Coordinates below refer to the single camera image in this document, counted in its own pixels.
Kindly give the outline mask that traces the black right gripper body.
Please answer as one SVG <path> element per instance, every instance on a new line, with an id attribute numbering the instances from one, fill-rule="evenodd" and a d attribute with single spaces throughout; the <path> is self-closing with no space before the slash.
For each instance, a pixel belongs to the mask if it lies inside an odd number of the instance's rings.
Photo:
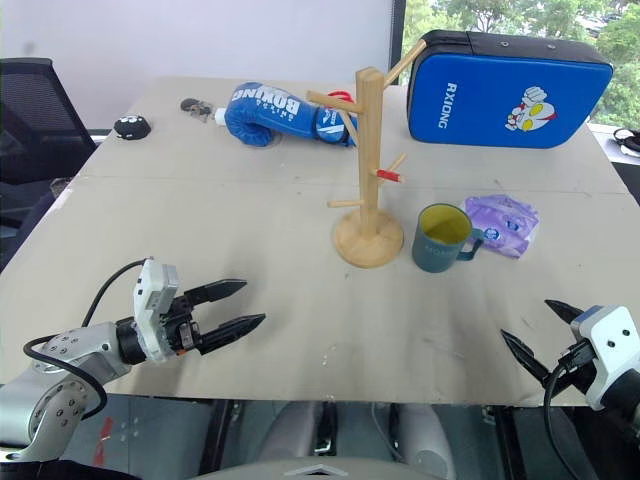
<path id="1" fill-rule="evenodd" d="M 588 339 L 571 345 L 544 381 L 545 393 L 553 398 L 567 388 L 575 387 L 585 395 L 595 380 L 595 359 L 594 347 Z"/>

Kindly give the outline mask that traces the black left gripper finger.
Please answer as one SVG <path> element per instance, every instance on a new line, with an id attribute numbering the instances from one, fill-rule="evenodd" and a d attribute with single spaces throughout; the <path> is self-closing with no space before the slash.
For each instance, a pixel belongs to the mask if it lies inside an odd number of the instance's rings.
<path id="1" fill-rule="evenodd" d="M 200 337 L 197 350 L 201 355 L 209 354 L 226 345 L 238 341 L 255 330 L 264 320 L 266 315 L 252 314 L 241 316 L 220 324 Z"/>
<path id="2" fill-rule="evenodd" d="M 192 306 L 196 306 L 230 297 L 246 285 L 246 280 L 222 279 L 186 290 L 184 296 Z"/>

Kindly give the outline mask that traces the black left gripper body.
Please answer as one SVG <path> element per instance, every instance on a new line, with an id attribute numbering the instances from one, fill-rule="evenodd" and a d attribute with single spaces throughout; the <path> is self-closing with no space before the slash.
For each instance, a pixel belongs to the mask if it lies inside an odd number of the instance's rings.
<path id="1" fill-rule="evenodd" d="M 176 355 L 196 349 L 202 340 L 199 325 L 193 320 L 194 305 L 186 295 L 176 297 L 166 313 L 160 315 L 160 326 L 171 350 Z"/>

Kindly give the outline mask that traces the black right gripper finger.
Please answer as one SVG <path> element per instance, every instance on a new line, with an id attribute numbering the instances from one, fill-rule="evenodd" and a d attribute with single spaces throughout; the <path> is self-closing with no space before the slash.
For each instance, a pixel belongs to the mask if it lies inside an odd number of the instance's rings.
<path id="1" fill-rule="evenodd" d="M 568 325 L 584 313 L 583 310 L 560 300 L 545 299 L 544 303 Z"/>
<path id="2" fill-rule="evenodd" d="M 533 351 L 522 340 L 504 329 L 500 333 L 515 360 L 541 386 L 547 387 L 550 384 L 552 372 L 535 358 Z"/>

